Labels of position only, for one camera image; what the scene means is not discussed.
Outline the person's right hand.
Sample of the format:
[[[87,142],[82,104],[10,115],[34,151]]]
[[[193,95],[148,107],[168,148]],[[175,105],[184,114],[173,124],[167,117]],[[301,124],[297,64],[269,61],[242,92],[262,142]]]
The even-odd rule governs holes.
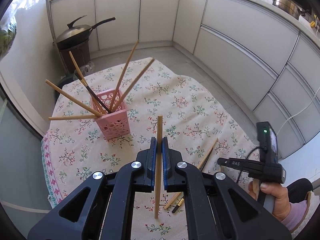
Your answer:
[[[287,188],[278,183],[261,183],[260,190],[275,198],[272,214],[280,222],[284,220],[291,211]]]

